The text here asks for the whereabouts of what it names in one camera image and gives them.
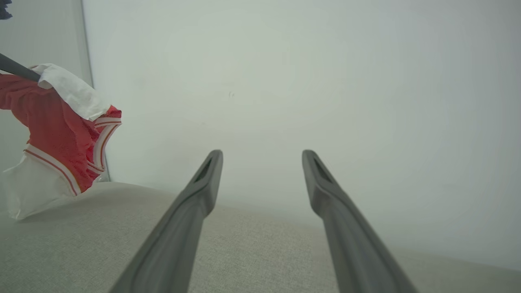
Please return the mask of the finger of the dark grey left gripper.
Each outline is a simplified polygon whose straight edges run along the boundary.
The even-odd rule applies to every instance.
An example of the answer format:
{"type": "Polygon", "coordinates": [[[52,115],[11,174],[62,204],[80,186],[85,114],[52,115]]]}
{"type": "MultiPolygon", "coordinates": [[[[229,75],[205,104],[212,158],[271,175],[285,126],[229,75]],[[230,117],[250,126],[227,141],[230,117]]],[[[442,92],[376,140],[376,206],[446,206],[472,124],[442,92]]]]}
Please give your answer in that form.
{"type": "Polygon", "coordinates": [[[34,82],[38,82],[40,80],[40,75],[31,70],[30,68],[26,68],[23,65],[13,61],[7,56],[0,54],[0,70],[2,72],[8,72],[13,75],[17,75],[27,80],[31,80],[34,82]]]}

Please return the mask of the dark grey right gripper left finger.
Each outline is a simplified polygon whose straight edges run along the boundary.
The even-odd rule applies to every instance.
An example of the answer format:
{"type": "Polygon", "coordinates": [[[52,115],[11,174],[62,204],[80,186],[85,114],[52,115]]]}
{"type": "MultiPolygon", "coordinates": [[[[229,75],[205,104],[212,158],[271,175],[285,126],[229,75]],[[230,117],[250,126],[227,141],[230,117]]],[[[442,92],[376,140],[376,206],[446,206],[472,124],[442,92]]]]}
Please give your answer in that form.
{"type": "Polygon", "coordinates": [[[132,258],[112,293],[186,293],[204,219],[216,205],[223,152],[211,151],[132,258]]]}

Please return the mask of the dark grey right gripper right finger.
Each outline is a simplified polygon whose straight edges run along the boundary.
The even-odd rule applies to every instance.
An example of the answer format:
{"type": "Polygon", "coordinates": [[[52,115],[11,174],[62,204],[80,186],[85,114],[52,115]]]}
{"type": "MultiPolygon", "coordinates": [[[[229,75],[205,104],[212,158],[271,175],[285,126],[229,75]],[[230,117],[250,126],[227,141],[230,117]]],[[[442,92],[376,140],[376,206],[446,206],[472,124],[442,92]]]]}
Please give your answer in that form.
{"type": "Polygon", "coordinates": [[[313,211],[322,219],[341,293],[416,293],[391,252],[313,150],[302,152],[313,211]]]}

